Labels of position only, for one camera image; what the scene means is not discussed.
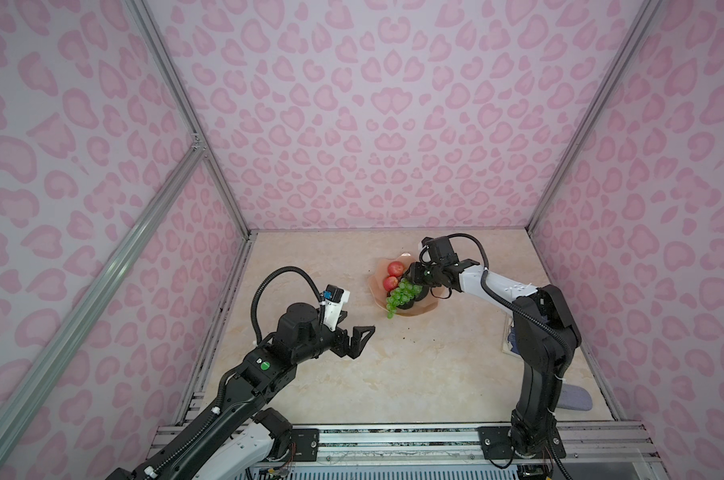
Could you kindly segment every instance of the grape bunch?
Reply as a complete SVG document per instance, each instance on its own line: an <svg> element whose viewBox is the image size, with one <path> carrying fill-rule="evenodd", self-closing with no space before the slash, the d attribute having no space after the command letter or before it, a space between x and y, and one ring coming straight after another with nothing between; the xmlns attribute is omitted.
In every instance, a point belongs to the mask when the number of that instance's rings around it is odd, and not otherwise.
<svg viewBox="0 0 724 480"><path fill-rule="evenodd" d="M394 318L396 308L410 302L418 296L423 289L421 285L414 285L404 278L400 280L400 284L392 290L389 293L389 297L386 298L386 311L388 311L388 315L386 316Z"/></svg>

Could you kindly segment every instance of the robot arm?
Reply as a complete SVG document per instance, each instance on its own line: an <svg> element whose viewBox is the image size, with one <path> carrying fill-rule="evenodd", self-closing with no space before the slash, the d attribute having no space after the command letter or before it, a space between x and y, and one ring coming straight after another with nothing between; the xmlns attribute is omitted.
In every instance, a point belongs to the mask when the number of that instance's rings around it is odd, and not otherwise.
<svg viewBox="0 0 724 480"><path fill-rule="evenodd" d="M456 236L477 244L484 265L458 258L450 243ZM520 400L511 417L511 447L518 456L535 455L555 428L553 413L564 373L581 344L581 334L562 292L553 285L538 288L489 271L484 249L471 235L426 237L421 245L420 261L405 273L408 281L471 293L512 315L525 366Z"/></svg>
<svg viewBox="0 0 724 480"><path fill-rule="evenodd" d="M349 337L346 330L337 327L347 316L340 308L348 300L348 292L328 285L318 296L324 298L319 309L307 303L290 305L276 332L223 374L215 400L159 453L131 472L116 469L107 480L180 480L194 478L198 472L200 478L202 474L205 478L226 478L218 475L239 474L267 456L280 458L285 454L292 425L272 408L261 409L295 378L299 363L328 350L356 359L375 333L374 326L356 326ZM219 451L251 417L254 423Z"/></svg>

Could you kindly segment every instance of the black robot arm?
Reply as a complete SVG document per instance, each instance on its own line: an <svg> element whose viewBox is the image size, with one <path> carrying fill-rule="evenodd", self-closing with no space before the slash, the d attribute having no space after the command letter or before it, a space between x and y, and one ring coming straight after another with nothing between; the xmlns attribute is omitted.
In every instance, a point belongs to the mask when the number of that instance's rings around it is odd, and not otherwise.
<svg viewBox="0 0 724 480"><path fill-rule="evenodd" d="M344 291L328 285L323 292L326 299L322 307L338 306ZM280 317L277 330L267 335L244 360L221 377L218 394L199 415L184 428L160 452L150 457L135 470L116 469L107 480L180 480L194 478L205 462L221 447L229 436L248 418L255 416L274 396L294 378L298 364L318 358L323 352L332 350L336 355L356 359L375 333L374 326L354 327L351 338L346 330L336 324L346 318L347 312L338 310L331 323L331 330L320 318L320 312L307 303L293 303ZM255 421L267 425L269 417ZM286 442L277 441L286 428L272 421L268 426L274 435L274 449L271 457L281 456Z"/></svg>
<svg viewBox="0 0 724 480"><path fill-rule="evenodd" d="M450 243L456 237L479 247L482 264L459 259ZM408 281L472 293L513 316L517 348L525 365L520 400L511 417L511 446L521 457L540 452L556 428L553 412L562 379L581 344L562 292L553 285L538 288L490 272L482 244L471 235L426 237L421 245L420 261L405 273Z"/></svg>

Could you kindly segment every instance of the pink patterned wall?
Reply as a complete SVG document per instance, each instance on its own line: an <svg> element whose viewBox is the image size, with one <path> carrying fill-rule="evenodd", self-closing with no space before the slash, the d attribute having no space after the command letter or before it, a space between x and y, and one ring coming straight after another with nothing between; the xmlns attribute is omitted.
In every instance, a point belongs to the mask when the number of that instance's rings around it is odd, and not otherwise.
<svg viewBox="0 0 724 480"><path fill-rule="evenodd" d="M0 0L0 407L189 145L119 0Z"/></svg>
<svg viewBox="0 0 724 480"><path fill-rule="evenodd" d="M525 225L639 0L151 0L253 228Z"/></svg>
<svg viewBox="0 0 724 480"><path fill-rule="evenodd" d="M200 165L0 478L105 478L167 425L240 244Z"/></svg>
<svg viewBox="0 0 724 480"><path fill-rule="evenodd" d="M724 0L676 0L533 237L676 480L724 480Z"/></svg>

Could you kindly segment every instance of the mounting plate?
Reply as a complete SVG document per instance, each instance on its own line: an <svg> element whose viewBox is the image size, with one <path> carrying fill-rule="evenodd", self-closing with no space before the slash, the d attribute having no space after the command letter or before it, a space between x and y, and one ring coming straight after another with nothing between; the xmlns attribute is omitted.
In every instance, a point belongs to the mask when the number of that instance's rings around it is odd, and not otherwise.
<svg viewBox="0 0 724 480"><path fill-rule="evenodd" d="M480 434L480 446L485 460L493 460L494 462L508 462L514 455L511 448L511 440L509 439L509 427L479 427L477 432ZM559 432L554 429L554 453L560 458L565 458L565 446L559 437ZM534 458L543 458L542 452L537 453Z"/></svg>
<svg viewBox="0 0 724 480"><path fill-rule="evenodd" d="M319 430L316 428L293 428L290 438L295 443L294 462L316 462L319 449Z"/></svg>

